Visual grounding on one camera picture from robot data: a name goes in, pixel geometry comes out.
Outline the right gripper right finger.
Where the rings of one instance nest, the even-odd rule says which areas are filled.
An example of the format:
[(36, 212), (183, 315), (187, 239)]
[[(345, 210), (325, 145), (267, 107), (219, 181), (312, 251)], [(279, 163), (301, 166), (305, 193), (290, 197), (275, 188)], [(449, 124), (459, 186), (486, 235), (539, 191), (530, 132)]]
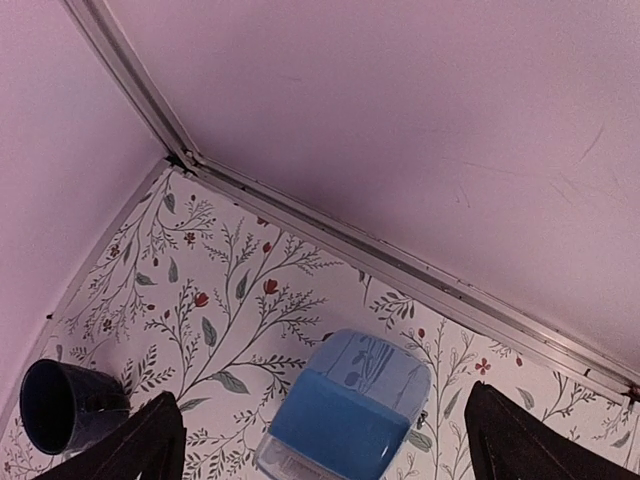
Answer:
[(464, 419), (477, 479), (639, 477), (556, 433), (499, 390), (480, 381), (470, 391)]

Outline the blue metronome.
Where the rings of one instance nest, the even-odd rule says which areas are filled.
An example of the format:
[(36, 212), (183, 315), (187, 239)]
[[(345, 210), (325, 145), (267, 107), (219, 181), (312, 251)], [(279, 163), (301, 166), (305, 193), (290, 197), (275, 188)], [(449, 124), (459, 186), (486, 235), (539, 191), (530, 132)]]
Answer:
[(426, 405), (431, 372), (374, 335), (333, 333), (283, 400), (256, 453), (270, 479), (380, 479)]

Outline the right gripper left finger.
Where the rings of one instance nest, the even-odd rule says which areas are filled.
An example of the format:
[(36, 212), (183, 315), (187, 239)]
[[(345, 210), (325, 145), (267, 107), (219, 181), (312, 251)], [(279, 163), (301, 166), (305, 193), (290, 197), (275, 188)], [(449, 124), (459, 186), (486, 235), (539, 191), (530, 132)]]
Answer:
[(174, 395), (164, 391), (105, 439), (38, 478), (180, 480), (185, 450), (182, 413)]

